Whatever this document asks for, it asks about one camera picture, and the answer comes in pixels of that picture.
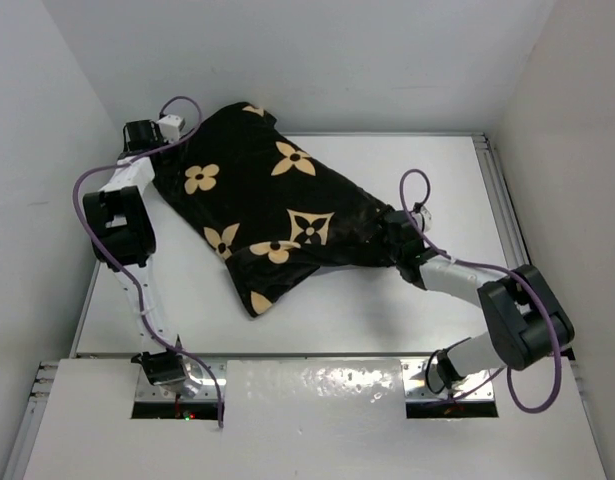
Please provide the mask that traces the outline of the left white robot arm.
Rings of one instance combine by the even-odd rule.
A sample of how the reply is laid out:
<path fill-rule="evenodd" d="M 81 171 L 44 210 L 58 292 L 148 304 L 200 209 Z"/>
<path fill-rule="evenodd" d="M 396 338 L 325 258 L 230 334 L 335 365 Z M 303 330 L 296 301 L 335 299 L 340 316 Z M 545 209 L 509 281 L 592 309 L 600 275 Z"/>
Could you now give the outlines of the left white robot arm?
<path fill-rule="evenodd" d="M 132 361 L 142 367 L 149 384 L 180 395 L 189 379 L 178 352 L 179 337 L 168 327 L 153 276 L 156 236 L 143 194 L 155 178 L 147 155 L 182 138 L 185 120 L 160 114 L 123 128 L 124 151 L 109 181 L 83 198 L 87 225 L 98 238 L 97 258 L 114 272 L 136 318 L 141 349 Z"/>

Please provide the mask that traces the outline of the black floral pillowcase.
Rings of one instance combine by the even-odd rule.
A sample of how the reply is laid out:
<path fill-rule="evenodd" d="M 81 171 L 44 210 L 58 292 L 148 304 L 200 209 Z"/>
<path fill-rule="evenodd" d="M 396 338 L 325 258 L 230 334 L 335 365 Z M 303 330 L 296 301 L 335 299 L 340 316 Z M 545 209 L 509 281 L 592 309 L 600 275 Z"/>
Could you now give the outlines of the black floral pillowcase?
<path fill-rule="evenodd" d="M 154 162 L 154 186 L 225 263 L 251 317 L 322 267 L 390 267 L 392 207 L 278 132 L 247 102 Z"/>

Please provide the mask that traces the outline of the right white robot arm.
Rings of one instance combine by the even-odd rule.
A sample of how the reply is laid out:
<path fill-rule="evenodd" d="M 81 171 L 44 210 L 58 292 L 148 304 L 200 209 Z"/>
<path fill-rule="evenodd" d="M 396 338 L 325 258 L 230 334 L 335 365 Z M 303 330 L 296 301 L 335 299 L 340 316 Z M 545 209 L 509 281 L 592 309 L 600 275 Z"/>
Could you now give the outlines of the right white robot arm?
<path fill-rule="evenodd" d="M 468 376 L 484 370 L 522 371 L 550 354 L 560 359 L 575 329 L 536 267 L 507 270 L 454 260 L 427 244 L 423 225 L 420 212 L 390 212 L 382 221 L 401 277 L 479 308 L 486 325 L 485 333 L 432 354 L 424 381 L 433 395 L 449 396 Z"/>

